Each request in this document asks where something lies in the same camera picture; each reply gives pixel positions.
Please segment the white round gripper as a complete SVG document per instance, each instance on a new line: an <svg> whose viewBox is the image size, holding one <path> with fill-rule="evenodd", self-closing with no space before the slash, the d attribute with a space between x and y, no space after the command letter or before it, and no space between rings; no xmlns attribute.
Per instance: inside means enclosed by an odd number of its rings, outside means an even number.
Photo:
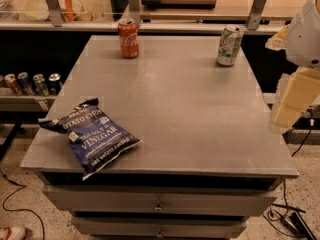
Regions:
<svg viewBox="0 0 320 240"><path fill-rule="evenodd" d="M292 19L269 38L265 47L286 49L287 59L299 67L278 81L269 129L285 133L292 128L310 105L320 96L320 0L307 0Z"/></svg>

